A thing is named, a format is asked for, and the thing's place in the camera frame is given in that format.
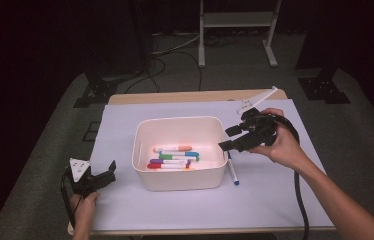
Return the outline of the dark cabinet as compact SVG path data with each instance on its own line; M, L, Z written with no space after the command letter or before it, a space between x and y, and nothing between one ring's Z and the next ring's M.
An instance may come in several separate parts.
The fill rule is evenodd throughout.
M149 36L142 0L89 0L93 19L91 44L102 76L135 75L149 64Z

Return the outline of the purple marker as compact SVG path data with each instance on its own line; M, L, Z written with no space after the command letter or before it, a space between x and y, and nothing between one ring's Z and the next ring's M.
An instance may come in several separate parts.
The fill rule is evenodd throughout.
M191 160L183 160L183 159L151 159L149 161L150 164L190 164Z

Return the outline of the person's right hand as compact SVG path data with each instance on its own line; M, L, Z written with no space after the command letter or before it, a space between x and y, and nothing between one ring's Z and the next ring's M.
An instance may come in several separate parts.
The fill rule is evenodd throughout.
M264 155L274 163L300 171L310 159L284 124L278 124L276 133L277 138L271 146L257 146L249 152Z

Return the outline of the light green marker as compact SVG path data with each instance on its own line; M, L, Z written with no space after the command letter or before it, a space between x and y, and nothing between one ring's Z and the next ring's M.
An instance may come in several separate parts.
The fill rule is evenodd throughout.
M163 159L163 160L191 160L191 161L199 161L199 157L197 157L197 156L181 156L181 155L168 155L168 154L161 154L161 155L159 155L159 159Z

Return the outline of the person's left hand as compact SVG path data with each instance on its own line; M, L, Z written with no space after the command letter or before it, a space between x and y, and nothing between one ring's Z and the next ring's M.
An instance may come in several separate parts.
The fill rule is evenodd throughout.
M76 231L89 231L91 229L96 212L96 200L99 196L98 192L93 192L87 197L79 194L74 194L71 197L70 201L73 207Z

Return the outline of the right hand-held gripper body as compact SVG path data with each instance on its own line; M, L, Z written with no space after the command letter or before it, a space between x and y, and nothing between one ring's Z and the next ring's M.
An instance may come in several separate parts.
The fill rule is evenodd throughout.
M238 139L238 147L240 148L254 148L258 145L265 144L271 139L275 132L275 122L270 115L262 114L257 106L264 100L269 98L278 90L273 86L270 90L244 99L237 109L237 114L241 116L241 123L239 128L242 131L247 131Z

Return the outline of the white metal stand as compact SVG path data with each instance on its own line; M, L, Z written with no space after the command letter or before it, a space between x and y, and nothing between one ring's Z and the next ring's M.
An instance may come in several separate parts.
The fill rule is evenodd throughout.
M277 67L278 62L272 50L272 40L277 25L282 0L276 0L272 11L263 12L228 12L228 13L206 13L204 11L204 0L200 0L199 10L199 44L198 44L198 66L205 67L205 30L209 28L251 28L267 27L267 38L262 41L268 62L271 67Z

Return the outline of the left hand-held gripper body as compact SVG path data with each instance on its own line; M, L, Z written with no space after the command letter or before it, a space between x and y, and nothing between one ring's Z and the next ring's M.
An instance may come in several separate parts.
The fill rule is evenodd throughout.
M87 197L99 189L98 180L91 174L91 164L87 160L71 158L66 176L75 194Z

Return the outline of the light purple table mat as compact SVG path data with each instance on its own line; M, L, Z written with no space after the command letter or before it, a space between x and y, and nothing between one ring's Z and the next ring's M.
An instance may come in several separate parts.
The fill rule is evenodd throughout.
M105 107L91 156L92 171L116 162L116 180L101 189L95 230L117 233L245 232L313 229L333 225L305 181L268 158L230 151L240 181L233 184L226 164L218 187L150 191L132 165L138 125L151 119L211 116L223 131L240 121L237 101L125 104Z

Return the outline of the peach marker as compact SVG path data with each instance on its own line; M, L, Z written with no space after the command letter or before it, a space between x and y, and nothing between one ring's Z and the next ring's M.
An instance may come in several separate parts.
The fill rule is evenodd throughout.
M186 152L191 151L191 146L158 146L153 148L153 152L158 153L161 151L170 151L170 152Z

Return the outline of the white plastic bin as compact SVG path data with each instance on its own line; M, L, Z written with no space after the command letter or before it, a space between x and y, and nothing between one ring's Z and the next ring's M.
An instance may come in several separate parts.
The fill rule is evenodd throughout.
M143 185L150 191L195 190L218 187L225 172L227 155L219 147L225 140L222 123L211 116L151 119L136 130L132 165ZM148 169L158 159L158 146L191 146L199 161L191 161L192 171L155 171Z

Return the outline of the dark blue marker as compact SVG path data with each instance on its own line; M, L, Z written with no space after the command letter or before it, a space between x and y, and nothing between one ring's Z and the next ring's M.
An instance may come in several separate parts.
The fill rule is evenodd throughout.
M231 157L231 154L230 154L229 151L227 151L227 157L228 157L227 164L228 164L228 168L229 168L229 171L230 171L230 175L231 175L232 180L233 180L233 184L235 186L239 186L240 181L239 181L239 179L237 177L237 174L236 174L233 162L232 162L232 157Z

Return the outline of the orange marker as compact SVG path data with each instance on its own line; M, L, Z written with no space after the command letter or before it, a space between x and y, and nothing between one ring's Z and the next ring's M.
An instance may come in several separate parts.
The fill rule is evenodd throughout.
M194 168L186 168L186 167L182 167L182 168L158 168L158 169L155 169L155 171L168 171L168 172L174 172L174 171L192 171L192 170L195 170Z

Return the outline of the black stand base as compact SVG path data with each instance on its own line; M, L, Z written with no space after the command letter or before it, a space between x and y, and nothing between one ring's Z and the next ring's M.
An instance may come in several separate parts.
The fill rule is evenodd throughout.
M87 108L91 104L107 103L112 95L116 93L118 84L108 81L93 72L85 74L88 84L84 93L74 104L74 108Z

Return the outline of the light blue marker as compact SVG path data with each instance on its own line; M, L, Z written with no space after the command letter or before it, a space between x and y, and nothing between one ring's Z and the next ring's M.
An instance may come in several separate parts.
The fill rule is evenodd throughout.
M173 155L173 156L190 156L190 157L198 157L198 152L171 152L171 151L161 151L159 152L160 155Z

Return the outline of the red marker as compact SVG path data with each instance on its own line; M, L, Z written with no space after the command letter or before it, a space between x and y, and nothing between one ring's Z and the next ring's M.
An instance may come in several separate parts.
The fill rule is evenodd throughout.
M188 169L189 164L149 163L148 169Z

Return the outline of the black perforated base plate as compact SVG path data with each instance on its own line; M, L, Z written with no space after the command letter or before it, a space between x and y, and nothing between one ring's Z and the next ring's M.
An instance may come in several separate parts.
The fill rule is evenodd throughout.
M308 100L321 100L326 104L349 104L350 100L333 82L336 68L323 68L316 76L298 79Z

